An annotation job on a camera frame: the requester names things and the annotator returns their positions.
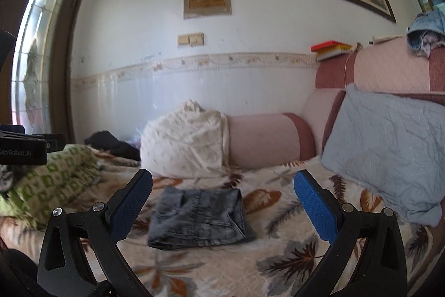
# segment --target light blue pillow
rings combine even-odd
[[[445,196],[444,147],[444,106],[349,84],[321,163],[380,195],[407,221],[436,226]]]

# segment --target gray denim shorts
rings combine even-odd
[[[254,239],[256,234],[246,221],[239,189],[182,190],[167,186],[148,231],[148,245],[166,250]]]

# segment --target white blanket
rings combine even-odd
[[[191,100],[149,121],[141,137],[141,167],[181,178],[219,177],[230,171],[229,125],[218,111]]]

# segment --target door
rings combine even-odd
[[[70,41],[79,0],[0,0],[0,28],[17,36],[0,74],[0,123],[73,141]]]

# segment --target stack of books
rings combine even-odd
[[[317,52],[317,61],[325,60],[326,58],[335,57],[344,53],[349,53],[352,46],[337,41],[328,41],[311,46],[312,52]]]

